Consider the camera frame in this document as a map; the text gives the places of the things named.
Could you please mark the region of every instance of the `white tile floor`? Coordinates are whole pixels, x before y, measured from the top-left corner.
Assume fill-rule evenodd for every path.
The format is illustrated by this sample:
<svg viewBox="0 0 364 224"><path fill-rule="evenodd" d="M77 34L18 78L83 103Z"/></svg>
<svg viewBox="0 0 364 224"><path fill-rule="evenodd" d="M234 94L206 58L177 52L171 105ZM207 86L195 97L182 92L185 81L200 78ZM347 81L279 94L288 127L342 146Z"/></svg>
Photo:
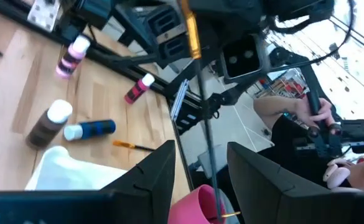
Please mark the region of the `white tile floor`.
<svg viewBox="0 0 364 224"><path fill-rule="evenodd" d="M124 32L124 28L114 18L111 18L103 32L114 40L118 40ZM146 54L135 41L128 48L139 55ZM174 65L182 70L189 60L189 58L181 59L174 62ZM176 75L169 67L159 68L159 76L168 82L172 81ZM221 79L214 77L207 69L203 70L203 75L207 96L212 93L221 93L233 86L224 85ZM196 79L190 82L190 87L192 91L198 93ZM227 142L235 141L254 151L260 151L271 146L271 142L261 132L265 125L254 112L253 99L249 94L244 93L235 106L220 108L219 113L218 119L210 120L214 145L226 146ZM207 150L202 124L198 124L184 133L180 139L188 164L197 161L197 156ZM218 147L217 150L226 150L226 148Z"/></svg>

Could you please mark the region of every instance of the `brown paint bottle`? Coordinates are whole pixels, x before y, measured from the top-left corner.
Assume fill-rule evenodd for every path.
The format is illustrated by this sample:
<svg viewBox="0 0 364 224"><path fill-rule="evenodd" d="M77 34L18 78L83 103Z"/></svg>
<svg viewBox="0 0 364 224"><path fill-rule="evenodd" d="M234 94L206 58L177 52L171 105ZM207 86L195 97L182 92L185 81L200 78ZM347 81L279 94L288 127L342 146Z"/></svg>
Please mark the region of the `brown paint bottle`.
<svg viewBox="0 0 364 224"><path fill-rule="evenodd" d="M72 105L65 100L55 100L28 134L26 142L34 149L45 149L67 123Z"/></svg>

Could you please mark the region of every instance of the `pink paint bottle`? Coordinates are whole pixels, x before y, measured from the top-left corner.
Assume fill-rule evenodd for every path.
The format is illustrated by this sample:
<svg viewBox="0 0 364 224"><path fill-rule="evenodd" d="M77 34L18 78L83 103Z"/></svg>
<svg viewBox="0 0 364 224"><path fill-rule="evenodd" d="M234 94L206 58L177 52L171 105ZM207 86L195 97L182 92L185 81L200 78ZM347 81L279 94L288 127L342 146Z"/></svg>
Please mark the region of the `pink paint bottle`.
<svg viewBox="0 0 364 224"><path fill-rule="evenodd" d="M68 51L56 66L56 72L61 78L69 79L77 68L78 64L86 55L90 46L90 41L86 37L79 35L68 47Z"/></svg>
<svg viewBox="0 0 364 224"><path fill-rule="evenodd" d="M147 73L142 79L140 79L125 95L125 101L129 104L133 104L143 93L149 89L151 84L154 83L154 76Z"/></svg>

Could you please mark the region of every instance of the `black shirt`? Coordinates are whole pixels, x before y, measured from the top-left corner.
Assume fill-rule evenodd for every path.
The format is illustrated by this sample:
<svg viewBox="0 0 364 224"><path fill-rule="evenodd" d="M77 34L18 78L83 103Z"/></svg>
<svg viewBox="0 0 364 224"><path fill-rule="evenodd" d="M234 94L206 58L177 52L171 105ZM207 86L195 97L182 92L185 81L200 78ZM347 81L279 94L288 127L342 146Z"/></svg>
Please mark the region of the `black shirt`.
<svg viewBox="0 0 364 224"><path fill-rule="evenodd" d="M327 187L323 175L329 161L318 158L315 151L299 157L292 144L293 139L306 137L306 130L281 116L274 124L272 132L271 140L274 146L264 149L259 154L307 180Z"/></svg>

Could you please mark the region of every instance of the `white bottle cap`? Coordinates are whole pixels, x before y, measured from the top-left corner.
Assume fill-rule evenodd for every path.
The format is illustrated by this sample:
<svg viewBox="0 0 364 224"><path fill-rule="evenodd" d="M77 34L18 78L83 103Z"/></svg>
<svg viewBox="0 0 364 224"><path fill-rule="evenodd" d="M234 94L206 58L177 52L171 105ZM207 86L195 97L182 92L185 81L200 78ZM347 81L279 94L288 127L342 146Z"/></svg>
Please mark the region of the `white bottle cap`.
<svg viewBox="0 0 364 224"><path fill-rule="evenodd" d="M82 138L83 130L79 124L68 125L64 127L64 138L68 141Z"/></svg>
<svg viewBox="0 0 364 224"><path fill-rule="evenodd" d="M65 100L55 100L47 111L47 117L53 123L62 124L72 114L72 105Z"/></svg>
<svg viewBox="0 0 364 224"><path fill-rule="evenodd" d="M147 73L143 78L142 82L145 86L149 87L151 84L153 84L155 81L154 76L152 76L150 73Z"/></svg>
<svg viewBox="0 0 364 224"><path fill-rule="evenodd" d="M79 35L72 44L72 49L80 54L84 54L88 50L89 46L89 39L82 35Z"/></svg>

